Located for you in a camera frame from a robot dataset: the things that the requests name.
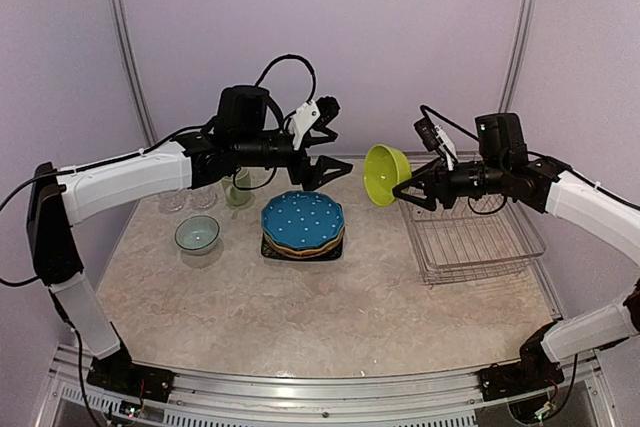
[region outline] plate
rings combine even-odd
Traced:
[[[271,245],[271,247],[274,250],[278,251],[282,255],[294,256],[296,258],[315,257],[317,255],[322,255],[327,253],[331,249],[335,248],[335,246],[338,245],[340,242],[342,242],[342,239],[344,237],[344,228],[340,231],[340,234],[338,234],[338,237],[336,237],[330,242],[327,242],[326,244],[324,244],[322,247],[318,249],[294,250],[294,249],[290,249],[288,247],[283,247],[282,245],[276,244],[273,241],[273,239],[269,237],[269,234],[267,234],[266,232],[264,233],[263,237],[267,241],[267,243]]]
[[[262,229],[277,245],[292,250],[320,249],[344,227],[342,206],[318,192],[286,192],[262,209]]]

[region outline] black cable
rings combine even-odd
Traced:
[[[458,129],[460,132],[462,132],[467,137],[471,137],[476,142],[479,140],[477,135],[472,134],[471,132],[469,132],[467,129],[465,129],[461,125],[456,124],[453,120],[447,119],[444,115],[440,114],[438,111],[432,109],[428,105],[421,105],[420,106],[420,111],[422,112],[422,115],[424,115],[425,117],[427,117],[427,112],[430,113],[430,114],[433,114],[437,118],[442,120],[443,122],[446,122],[447,124],[449,124],[451,127],[454,127],[455,129]]]
[[[569,397],[571,397],[571,392],[573,392],[573,385],[576,382],[576,372],[577,371],[578,371],[578,354],[576,354],[573,357],[573,372],[571,373],[571,382],[569,383],[569,389],[567,390],[567,395],[565,396],[564,400],[562,401],[562,404],[560,404],[560,407],[558,407],[552,414],[550,414],[548,417],[545,417],[542,420],[546,421],[546,420],[554,418],[556,415],[558,415],[560,412],[562,412],[562,409],[565,408],[565,406],[569,402]]]
[[[238,189],[238,190],[242,190],[242,191],[248,191],[248,190],[258,190],[261,189],[262,187],[266,187],[267,185],[269,185],[271,183],[271,181],[275,178],[276,173],[278,172],[278,168],[274,167],[273,170],[271,171],[271,175],[269,176],[269,178],[263,182],[262,184],[256,186],[256,187],[240,187],[238,184],[236,184],[236,175],[238,175],[239,170],[236,170],[233,174],[233,186]]]
[[[566,407],[567,403],[569,402],[569,398],[571,397],[571,392],[573,392],[573,386],[576,382],[577,371],[578,371],[578,354],[576,354],[573,358],[573,372],[571,374],[571,382],[569,383],[569,389],[567,390],[567,395],[564,397],[564,400],[562,401],[562,404],[560,404],[560,407],[558,407],[551,414],[549,414],[547,417],[543,417],[542,419],[531,419],[531,421],[526,421],[526,422],[518,421],[518,422],[523,423],[525,425],[540,425],[541,422],[544,423],[550,419],[553,419],[556,415],[562,412],[562,410]]]
[[[91,406],[89,405],[89,399],[87,398],[87,391],[84,387],[84,378],[82,376],[82,350],[83,350],[83,345],[82,345],[82,336],[80,335],[80,332],[78,332],[75,328],[73,328],[73,333],[76,334],[76,338],[78,339],[78,380],[80,381],[80,391],[82,392],[82,400],[84,402],[84,406],[87,408],[87,413],[89,414],[89,417],[91,417],[91,420],[93,421],[93,423],[96,425],[96,427],[102,427],[102,425],[100,425],[100,422],[98,422],[98,419],[96,419],[95,415],[93,415],[93,410],[91,410]]]
[[[316,94],[316,84],[317,84],[316,72],[315,70],[313,70],[313,66],[311,65],[311,62],[309,62],[307,59],[305,59],[304,57],[298,54],[284,54],[284,55],[281,55],[280,57],[276,57],[275,59],[273,59],[271,62],[269,62],[269,65],[267,65],[267,67],[262,71],[262,74],[260,74],[260,77],[258,77],[258,80],[256,80],[255,86],[258,87],[262,83],[262,81],[264,80],[264,78],[267,76],[267,74],[273,68],[274,65],[284,60],[297,60],[298,62],[302,62],[304,66],[307,68],[307,70],[309,71],[309,74],[311,74],[311,93],[309,94],[309,97],[306,100],[306,102],[311,102],[313,100],[313,96]]]
[[[156,144],[152,145],[151,147],[148,147],[147,149],[143,150],[143,154],[148,154],[150,152],[153,152],[154,150],[156,150],[158,147],[162,146],[163,144],[167,143],[168,141],[170,141],[173,137],[183,133],[183,132],[187,132],[189,130],[197,130],[202,128],[203,126],[201,125],[197,125],[197,126],[190,126],[190,127],[183,127],[181,129],[176,130],[175,132],[169,134],[168,136],[166,136],[164,139],[162,139],[161,141],[157,142]],[[22,182],[18,187],[16,187],[15,189],[13,189],[13,191],[7,195],[7,197],[2,201],[2,203],[0,203],[0,212],[2,212],[2,210],[7,206],[7,204],[11,201],[11,199],[13,199],[16,195],[18,195],[18,193],[20,193],[20,191],[22,191],[22,189],[24,189],[25,187],[30,186],[31,184],[42,180],[42,179],[47,179],[49,177],[58,177],[61,175],[69,175],[69,174],[73,174],[75,172],[85,172],[87,170],[91,170],[91,169],[95,169],[97,167],[103,167],[105,165],[111,165],[111,164],[115,164],[118,162],[122,162],[125,160],[130,160],[136,157],[139,157],[141,154],[139,152],[134,152],[131,154],[126,154],[123,155],[121,157],[115,157],[113,159],[107,159],[107,160],[101,160],[99,162],[94,162],[92,164],[86,164],[83,165],[81,167],[78,167],[76,170],[73,169],[67,169],[67,170],[59,170],[59,171],[55,171],[55,172],[47,172],[46,174],[41,174],[41,175],[37,175],[35,177],[30,178],[29,180],[25,180],[24,182]],[[38,277],[32,277],[30,279],[27,280],[22,280],[20,282],[10,282],[8,280],[4,280],[4,279],[0,279],[0,284],[4,285],[6,287],[23,287],[25,285],[31,284],[33,282],[35,282],[36,280],[38,280]]]
[[[420,110],[422,112],[423,115],[426,116],[425,112],[429,112],[433,115],[435,115],[437,118],[439,118],[440,120],[442,120],[443,122],[446,122],[447,124],[451,125],[452,127],[458,129],[460,132],[462,132],[463,134],[467,135],[468,137],[471,137],[474,140],[478,140],[478,137],[473,135],[471,132],[469,132],[467,129],[465,129],[464,127],[456,124],[455,122],[453,122],[452,120],[447,119],[444,115],[438,113],[437,111],[435,111],[434,109],[432,109],[431,107],[428,107],[426,105],[421,105],[420,106]],[[554,157],[551,157],[550,155],[544,155],[541,154],[539,152],[535,152],[533,150],[529,150],[527,151],[527,154],[530,155],[535,155],[536,157],[539,157],[541,159],[550,159],[550,160],[554,160],[556,162],[560,162],[566,165],[566,162],[562,162]],[[580,180],[582,180],[585,184],[587,184],[589,187],[593,187],[594,189],[596,189],[598,192],[602,192],[604,195],[606,195],[607,197],[609,197],[610,199],[615,200],[616,202],[629,207],[630,209],[633,210],[637,210],[640,212],[640,205],[638,204],[634,204],[633,202],[629,202],[626,199],[623,199],[622,197],[619,197],[618,195],[614,194],[613,192],[601,187],[600,185],[596,184],[594,181],[588,179],[587,177],[585,177],[584,175],[582,175],[580,172],[577,172],[576,170],[573,170],[573,168],[569,167],[567,169],[569,172],[571,172],[573,175],[575,175],[577,178],[579,178]]]
[[[40,277],[36,275],[35,277],[31,277],[30,279],[27,279],[27,280],[21,280],[20,282],[10,282],[8,280],[0,279],[0,284],[6,287],[24,287],[25,285],[34,283],[39,278]]]
[[[589,185],[590,187],[593,187],[594,189],[596,189],[598,192],[602,192],[604,195],[606,195],[607,197],[615,200],[616,202],[621,203],[622,205],[625,205],[633,210],[637,210],[640,211],[640,206],[637,204],[634,204],[633,202],[629,202],[628,200],[623,199],[622,197],[618,197],[616,194],[614,194],[613,192],[608,191],[607,189],[604,189],[602,187],[600,187],[598,184],[596,184],[595,182],[593,182],[592,180],[587,179],[584,175],[582,175],[580,172],[577,172],[573,169],[569,169],[569,172],[571,172],[573,175],[575,175],[576,177],[578,177],[581,181],[583,181],[585,184]]]
[[[504,209],[505,205],[507,205],[507,200],[509,199],[509,197],[507,197],[506,195],[502,196],[502,203],[496,207],[493,210],[490,210],[488,212],[482,212],[479,210],[475,210],[472,206],[471,206],[471,197],[467,197],[467,205],[469,206],[469,208],[471,209],[471,212],[473,212],[476,215],[493,215],[493,214],[497,214],[498,212],[500,212],[502,209]]]

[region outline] clear glass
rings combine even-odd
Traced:
[[[165,214],[170,214],[182,210],[187,203],[187,192],[185,190],[164,192],[158,194],[158,198],[160,199],[160,211]]]
[[[213,207],[217,200],[218,195],[213,185],[191,191],[191,207],[194,210],[207,210]]]

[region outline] lavender wall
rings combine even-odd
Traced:
[[[529,147],[640,202],[639,79],[638,0],[537,0],[514,102]],[[534,220],[568,315],[603,305],[638,279],[629,260],[589,234],[556,219]],[[638,425],[640,341],[600,358],[624,425]]]
[[[0,0],[0,197],[41,162],[98,160],[142,145],[107,0]],[[27,194],[0,215],[0,276],[33,275]],[[130,207],[91,219],[76,239],[98,279]],[[0,424],[30,414],[63,326],[42,284],[0,287]]]
[[[421,103],[467,124],[497,110],[520,0],[125,2],[160,133],[207,120],[224,87],[253,83],[272,58],[296,52],[316,67],[318,93],[343,106],[329,149],[364,153],[375,142],[421,150],[412,133]],[[282,65],[265,86],[289,111],[309,79]]]

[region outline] marble table surface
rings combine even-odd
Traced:
[[[265,178],[262,169],[252,175]],[[174,242],[194,212],[161,213],[156,197],[138,204],[116,248],[98,296],[137,361],[261,376],[424,373],[516,358],[550,321],[530,271],[425,286],[398,204],[368,200],[361,160],[320,190],[346,220],[344,254],[333,262],[260,255],[261,209],[296,189],[285,171],[241,208],[216,189],[206,213],[222,234],[206,256]]]

